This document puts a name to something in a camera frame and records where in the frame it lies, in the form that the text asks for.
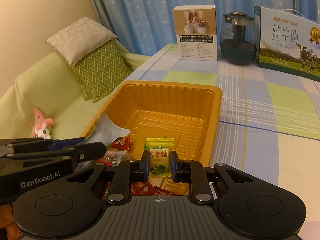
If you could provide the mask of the left hand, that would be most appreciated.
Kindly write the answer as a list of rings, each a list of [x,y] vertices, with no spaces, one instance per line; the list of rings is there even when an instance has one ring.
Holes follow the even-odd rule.
[[[1,229],[5,230],[5,236],[9,240],[21,239],[22,234],[13,217],[11,204],[1,206]]]

